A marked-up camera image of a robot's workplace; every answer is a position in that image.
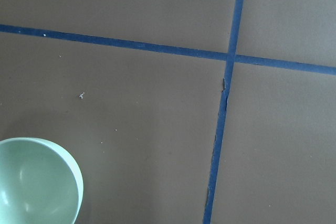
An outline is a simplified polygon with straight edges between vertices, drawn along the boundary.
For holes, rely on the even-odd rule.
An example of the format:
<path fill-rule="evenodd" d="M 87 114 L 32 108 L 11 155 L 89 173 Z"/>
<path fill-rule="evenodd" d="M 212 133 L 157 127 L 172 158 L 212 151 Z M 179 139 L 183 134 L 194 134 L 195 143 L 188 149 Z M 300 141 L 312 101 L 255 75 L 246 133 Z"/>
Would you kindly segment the green bowl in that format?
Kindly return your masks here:
<path fill-rule="evenodd" d="M 60 145 L 1 141 L 1 223 L 75 223 L 83 189 L 79 165 Z"/>

